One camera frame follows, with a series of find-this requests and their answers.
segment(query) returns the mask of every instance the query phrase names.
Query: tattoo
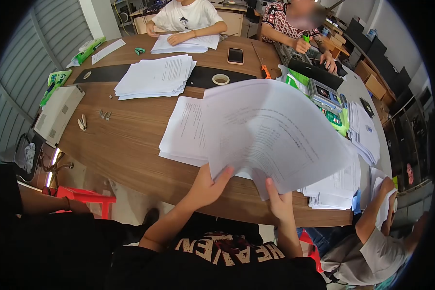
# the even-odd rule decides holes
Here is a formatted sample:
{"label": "tattoo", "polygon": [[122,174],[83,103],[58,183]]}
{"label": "tattoo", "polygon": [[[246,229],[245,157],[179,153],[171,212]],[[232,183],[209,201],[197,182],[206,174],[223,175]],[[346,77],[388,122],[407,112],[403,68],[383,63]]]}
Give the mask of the tattoo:
{"label": "tattoo", "polygon": [[320,53],[325,53],[326,51],[328,51],[327,47],[324,44],[324,41],[320,37],[320,34],[314,36],[313,39],[317,43],[317,46],[319,47]]}

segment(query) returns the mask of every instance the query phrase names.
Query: person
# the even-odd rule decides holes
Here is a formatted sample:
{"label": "person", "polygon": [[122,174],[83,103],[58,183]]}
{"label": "person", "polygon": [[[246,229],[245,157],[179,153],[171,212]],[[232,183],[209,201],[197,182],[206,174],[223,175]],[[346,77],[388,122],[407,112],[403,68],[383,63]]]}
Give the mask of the person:
{"label": "person", "polygon": [[394,182],[386,177],[362,215],[354,215],[354,225],[304,228],[319,250],[324,273],[332,281],[340,279],[359,286],[381,283],[397,272],[416,248],[427,212],[414,224],[411,235],[405,239],[390,237],[396,193],[389,197],[388,217],[381,230],[375,225],[378,209],[394,186]]}
{"label": "person", "polygon": [[[71,210],[72,212],[51,212]],[[0,289],[102,289],[115,248],[138,242],[143,225],[95,219],[78,200],[19,191],[10,164],[0,165]]]}
{"label": "person", "polygon": [[217,200],[232,177],[227,167],[216,182],[203,165],[190,191],[146,232],[139,246],[114,252],[107,289],[226,288],[326,289],[296,235],[292,193],[279,195],[266,180],[279,239],[262,242],[258,225],[194,213]]}
{"label": "person", "polygon": [[166,31],[188,31],[174,33],[167,38],[175,46],[191,38],[214,35],[227,31],[227,25],[207,0],[172,0],[146,24],[146,32],[158,37],[154,26]]}
{"label": "person", "polygon": [[292,23],[300,23],[300,25],[302,25],[301,23],[303,22],[293,20],[296,19],[296,15],[300,14],[300,10],[316,10],[316,4],[317,3],[310,0],[292,0],[291,4],[279,2],[271,3],[266,7],[262,17],[262,40],[271,44],[278,41],[291,46],[299,53],[306,53],[311,47],[311,44],[303,39],[303,32],[307,32],[310,40],[313,39],[317,43],[319,51],[322,53],[320,63],[325,62],[325,68],[328,69],[329,73],[337,72],[335,60],[324,44],[317,28],[303,30],[292,26]]}

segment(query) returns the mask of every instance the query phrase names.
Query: patterned shirt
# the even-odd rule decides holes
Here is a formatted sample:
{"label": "patterned shirt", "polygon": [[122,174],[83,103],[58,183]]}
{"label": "patterned shirt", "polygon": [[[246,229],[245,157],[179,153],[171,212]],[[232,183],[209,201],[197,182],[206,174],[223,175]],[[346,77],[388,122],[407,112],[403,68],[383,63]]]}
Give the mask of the patterned shirt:
{"label": "patterned shirt", "polygon": [[[262,23],[267,23],[278,32],[282,32],[283,34],[294,39],[301,38],[303,36],[303,31],[307,31],[309,36],[316,36],[319,34],[317,28],[311,30],[302,30],[291,26],[287,21],[287,16],[285,15],[286,12],[287,4],[274,2],[266,7],[266,11],[262,17]],[[262,40],[267,43],[274,43],[272,39],[269,39],[265,36],[262,37]]]}

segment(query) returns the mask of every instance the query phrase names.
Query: bracelet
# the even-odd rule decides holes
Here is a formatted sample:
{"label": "bracelet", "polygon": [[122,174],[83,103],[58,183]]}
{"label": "bracelet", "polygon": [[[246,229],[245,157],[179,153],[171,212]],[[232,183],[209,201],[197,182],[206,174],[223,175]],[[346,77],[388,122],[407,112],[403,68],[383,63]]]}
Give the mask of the bracelet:
{"label": "bracelet", "polygon": [[67,196],[64,196],[63,199],[66,200],[68,206],[64,209],[65,212],[69,212],[71,210],[70,199]]}

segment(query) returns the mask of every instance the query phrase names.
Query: red plastic stool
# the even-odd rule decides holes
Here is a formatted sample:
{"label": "red plastic stool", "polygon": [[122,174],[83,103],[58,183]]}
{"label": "red plastic stool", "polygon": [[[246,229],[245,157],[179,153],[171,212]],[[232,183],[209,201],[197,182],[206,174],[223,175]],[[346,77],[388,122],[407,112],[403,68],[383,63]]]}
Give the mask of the red plastic stool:
{"label": "red plastic stool", "polygon": [[[309,237],[309,235],[307,234],[307,232],[304,229],[303,229],[302,235],[300,236],[300,241],[303,241],[305,243],[308,243],[308,244],[314,246],[313,241],[311,240],[311,238]],[[314,246],[312,248],[314,248],[314,250],[311,250],[311,252],[307,256],[313,258],[313,260],[316,262],[316,270],[319,273],[322,273],[324,270],[320,266],[319,251],[317,250],[316,246]]]}
{"label": "red plastic stool", "polygon": [[79,200],[82,202],[98,202],[101,203],[101,218],[108,219],[109,204],[116,202],[116,196],[107,196],[96,193],[95,191],[67,188],[64,186],[58,187],[57,197],[67,196],[72,200]]}

